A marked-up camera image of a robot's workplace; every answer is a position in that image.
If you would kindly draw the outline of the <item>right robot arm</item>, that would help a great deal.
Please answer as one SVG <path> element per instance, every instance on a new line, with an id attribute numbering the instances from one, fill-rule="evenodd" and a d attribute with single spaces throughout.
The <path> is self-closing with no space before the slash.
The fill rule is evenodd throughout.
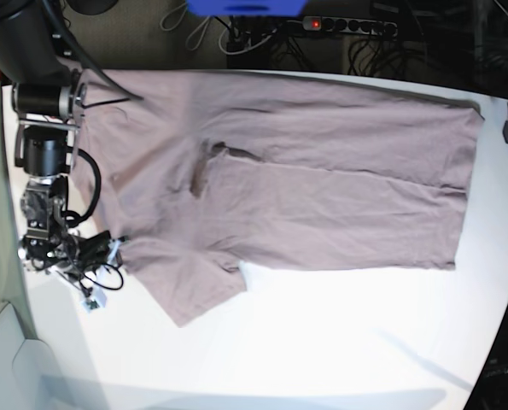
<path id="1" fill-rule="evenodd" d="M 508 217 L 502 138 L 472 102 L 269 73 L 129 72 L 137 87 L 80 124 L 80 75 L 54 15 L 0 2 L 0 68 L 29 181 L 27 268 L 91 299 L 127 267 L 179 320 L 245 291 L 241 262 L 296 271 L 487 266 L 474 229 Z M 462 250 L 469 251 L 467 259 Z"/>

